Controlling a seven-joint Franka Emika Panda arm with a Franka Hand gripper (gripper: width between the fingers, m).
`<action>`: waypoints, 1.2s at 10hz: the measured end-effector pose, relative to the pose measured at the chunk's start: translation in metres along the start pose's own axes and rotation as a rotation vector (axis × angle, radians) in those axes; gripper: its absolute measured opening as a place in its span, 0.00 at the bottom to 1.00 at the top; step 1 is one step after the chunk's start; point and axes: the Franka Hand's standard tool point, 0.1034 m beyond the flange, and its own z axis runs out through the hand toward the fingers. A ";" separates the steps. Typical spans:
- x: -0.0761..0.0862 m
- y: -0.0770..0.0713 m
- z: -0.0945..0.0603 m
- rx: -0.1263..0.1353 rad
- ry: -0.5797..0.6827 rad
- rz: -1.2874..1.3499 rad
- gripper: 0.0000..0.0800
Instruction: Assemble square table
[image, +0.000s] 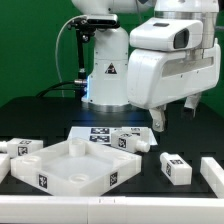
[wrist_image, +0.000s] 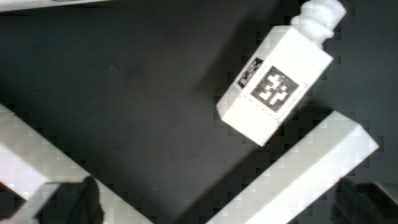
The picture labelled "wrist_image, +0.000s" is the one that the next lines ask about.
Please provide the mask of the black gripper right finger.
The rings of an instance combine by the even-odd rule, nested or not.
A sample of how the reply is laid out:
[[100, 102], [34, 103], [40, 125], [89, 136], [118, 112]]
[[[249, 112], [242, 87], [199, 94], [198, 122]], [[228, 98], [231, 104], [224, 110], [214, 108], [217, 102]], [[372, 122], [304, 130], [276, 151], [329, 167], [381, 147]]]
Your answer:
[[398, 185], [338, 183], [331, 209], [333, 224], [398, 224]]

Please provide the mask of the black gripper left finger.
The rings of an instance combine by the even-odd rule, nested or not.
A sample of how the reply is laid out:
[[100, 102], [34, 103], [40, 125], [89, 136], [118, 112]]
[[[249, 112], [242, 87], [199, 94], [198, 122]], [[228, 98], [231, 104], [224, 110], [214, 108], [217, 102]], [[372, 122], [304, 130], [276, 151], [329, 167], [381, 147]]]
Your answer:
[[80, 183], [66, 183], [55, 193], [52, 224], [103, 224], [100, 188], [93, 177]]

